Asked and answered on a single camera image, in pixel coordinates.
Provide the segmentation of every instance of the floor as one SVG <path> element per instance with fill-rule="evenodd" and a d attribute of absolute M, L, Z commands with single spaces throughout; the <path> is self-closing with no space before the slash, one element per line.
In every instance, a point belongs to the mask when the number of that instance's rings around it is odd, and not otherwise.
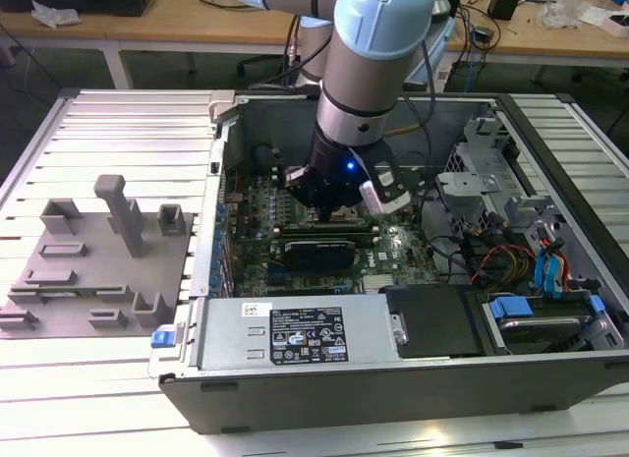
<path fill-rule="evenodd" d="M 35 58 L 65 87 L 112 88 L 104 59 L 97 51 L 37 49 Z M 181 53 L 126 52 L 136 88 L 246 88 L 276 73 L 278 60 L 248 66 L 243 78 L 236 76 L 236 64 L 249 56 L 200 54 L 199 70 L 190 75 L 186 56 Z M 539 84 L 530 76 L 529 66 L 488 64 L 474 81 L 472 91 L 569 93 L 606 131 L 620 110 L 629 103 L 629 85 L 618 77 L 622 69 L 574 69 L 548 67 Z M 581 72 L 579 82 L 573 76 Z M 467 69 L 460 69 L 446 90 L 463 91 Z M 13 167 L 46 115 L 57 91 L 52 82 L 24 52 L 16 66 L 0 76 L 0 182 Z M 27 95 L 25 88 L 32 96 Z M 612 140 L 629 152 L 629 115 L 615 128 Z"/>

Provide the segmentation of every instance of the motherboard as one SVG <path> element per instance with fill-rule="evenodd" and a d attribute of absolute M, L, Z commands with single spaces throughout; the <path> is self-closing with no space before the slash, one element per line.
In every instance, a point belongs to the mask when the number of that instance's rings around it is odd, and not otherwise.
<path fill-rule="evenodd" d="M 237 297 L 377 293 L 437 281 L 411 207 L 374 217 L 359 204 L 320 223 L 270 178 L 234 189 L 225 198 Z"/>

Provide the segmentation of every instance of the white paper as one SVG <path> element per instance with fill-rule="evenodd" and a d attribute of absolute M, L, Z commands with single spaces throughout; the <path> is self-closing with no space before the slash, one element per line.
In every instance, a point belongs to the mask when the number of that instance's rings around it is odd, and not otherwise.
<path fill-rule="evenodd" d="M 81 23 L 79 14 L 76 10 L 57 10 L 55 8 L 48 8 L 40 3 L 32 1 L 34 10 L 30 12 L 33 18 L 40 23 L 45 24 L 47 27 L 56 29 L 57 26 L 62 25 L 76 25 Z"/>
<path fill-rule="evenodd" d="M 272 309 L 272 303 L 243 303 L 243 317 L 268 316 Z"/>
<path fill-rule="evenodd" d="M 611 16 L 613 12 L 606 10 L 605 8 L 599 8 L 590 6 L 585 12 L 579 16 L 579 20 L 584 23 L 589 23 L 595 27 L 600 27 L 602 22 Z"/>

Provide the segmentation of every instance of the power supply label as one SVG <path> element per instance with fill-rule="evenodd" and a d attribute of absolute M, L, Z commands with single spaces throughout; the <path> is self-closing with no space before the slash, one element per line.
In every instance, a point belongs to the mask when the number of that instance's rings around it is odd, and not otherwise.
<path fill-rule="evenodd" d="M 341 308 L 271 310 L 270 341 L 277 366 L 349 360 Z"/>

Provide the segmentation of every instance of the blue clip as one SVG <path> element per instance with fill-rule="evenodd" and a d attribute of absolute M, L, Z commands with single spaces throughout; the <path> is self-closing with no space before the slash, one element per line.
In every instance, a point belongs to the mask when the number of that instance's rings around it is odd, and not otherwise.
<path fill-rule="evenodd" d="M 175 347 L 175 331 L 153 331 L 150 335 L 150 347 L 153 349 Z"/>
<path fill-rule="evenodd" d="M 559 269 L 559 259 L 552 256 L 548 261 L 548 270 L 546 271 L 546 280 L 543 285 L 543 290 L 546 293 L 550 293 L 554 298 L 560 298 L 561 293 L 554 289 L 554 277 Z"/>
<path fill-rule="evenodd" d="M 590 296 L 590 305 L 592 305 L 596 314 L 601 314 L 605 311 L 605 305 L 599 295 Z"/>
<path fill-rule="evenodd" d="M 540 249 L 538 252 L 538 260 L 535 263 L 535 286 L 538 288 L 542 287 L 543 284 L 543 265 L 546 263 L 546 249 Z"/>
<path fill-rule="evenodd" d="M 526 297 L 498 297 L 489 303 L 489 309 L 496 319 L 533 315 L 533 310 L 531 310 Z"/>

